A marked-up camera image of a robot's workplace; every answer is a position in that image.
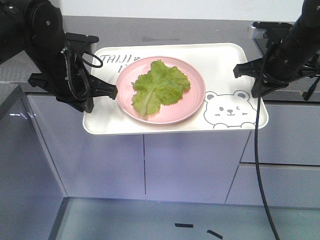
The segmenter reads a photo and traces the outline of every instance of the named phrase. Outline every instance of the cabinet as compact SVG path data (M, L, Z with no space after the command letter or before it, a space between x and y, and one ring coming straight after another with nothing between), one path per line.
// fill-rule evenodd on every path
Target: cabinet
M142 135L92 135L71 106L27 98L68 197L145 199Z
M18 99L0 119L0 239L48 239L62 198Z
M147 134L146 198L224 204L248 131Z
M259 160L270 206L320 208L320 107L268 104L268 125L259 131ZM262 205L254 134L235 175L227 204Z

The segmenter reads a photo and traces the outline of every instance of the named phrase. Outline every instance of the green lettuce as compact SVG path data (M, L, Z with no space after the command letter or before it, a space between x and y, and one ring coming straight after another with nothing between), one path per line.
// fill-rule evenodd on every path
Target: green lettuce
M177 103L190 89L188 77L176 66L168 67L161 60L153 61L147 74L132 83L137 93L132 105L141 116L159 112L161 105Z

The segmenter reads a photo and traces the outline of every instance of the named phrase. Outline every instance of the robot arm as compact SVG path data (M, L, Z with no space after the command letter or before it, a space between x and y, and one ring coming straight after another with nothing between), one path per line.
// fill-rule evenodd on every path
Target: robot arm
M0 64L25 51L41 73L28 82L80 112L91 113L93 98L115 99L117 88L89 74L84 63L103 62L89 53L96 36L64 33L62 14L48 0L0 0ZM97 58L91 65L84 53Z
M261 95L265 96L304 77L317 77L316 83L320 80L317 54L320 50L320 0L304 0L301 16L293 25L254 22L253 27L264 30L267 50L263 52L263 58L238 64L233 70L236 78L242 75L255 78L251 90L253 97L258 96L259 81L262 84ZM316 86L312 88L304 93L305 100L309 99Z

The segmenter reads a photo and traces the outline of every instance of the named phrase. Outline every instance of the gray countertop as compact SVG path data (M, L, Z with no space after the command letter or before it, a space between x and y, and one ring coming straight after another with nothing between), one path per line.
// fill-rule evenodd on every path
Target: gray countertop
M17 84L10 82L0 84L0 120L22 94L23 91Z
M98 36L95 48L147 45L234 43L245 52L248 61L261 57L256 44L250 39L248 27L253 21L202 20L202 19L156 19L125 17L64 16L65 32ZM40 88L28 84L31 73L39 70L21 52L0 65L0 106L8 104L6 96L13 91L8 83L19 85L25 93L43 93ZM301 91L306 91L313 79L293 82L289 87L268 94L270 101L302 102ZM310 102L320 102L318 87Z

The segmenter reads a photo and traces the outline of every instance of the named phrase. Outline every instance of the white tray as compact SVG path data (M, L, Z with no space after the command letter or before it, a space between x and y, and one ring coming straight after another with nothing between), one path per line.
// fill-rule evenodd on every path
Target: white tray
M92 68L91 74L111 84L116 84L119 73L127 65L140 58L167 56L184 60L202 75L206 97L195 114L174 124L137 121L128 116L116 100L107 96L95 97L92 113L85 112L82 121L84 129L91 134L128 135L255 128L253 123L256 121L257 98L251 94L254 78L235 78L233 69L236 64L247 62L244 51L236 44L106 47L95 54L103 60L103 67ZM226 110L233 110L236 115L224 116ZM261 101L259 128L263 128L268 119L266 107Z

